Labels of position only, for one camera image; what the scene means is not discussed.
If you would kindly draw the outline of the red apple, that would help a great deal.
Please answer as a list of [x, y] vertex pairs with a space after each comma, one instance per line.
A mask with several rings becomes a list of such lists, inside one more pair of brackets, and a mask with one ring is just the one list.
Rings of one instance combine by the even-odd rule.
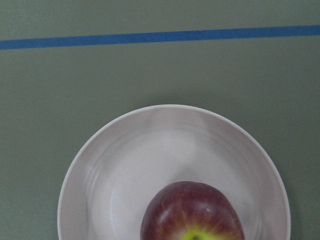
[[240, 219], [227, 197], [204, 183], [180, 181], [160, 190], [144, 213], [142, 240], [243, 240]]

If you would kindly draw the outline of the pink plate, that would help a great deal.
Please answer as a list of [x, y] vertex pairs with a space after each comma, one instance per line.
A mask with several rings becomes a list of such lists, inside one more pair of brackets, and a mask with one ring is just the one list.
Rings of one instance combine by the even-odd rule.
[[148, 203], [180, 181], [221, 191], [246, 239], [290, 239], [286, 189], [261, 145], [216, 113], [174, 104], [126, 113], [84, 144], [60, 191], [58, 237], [137, 240]]

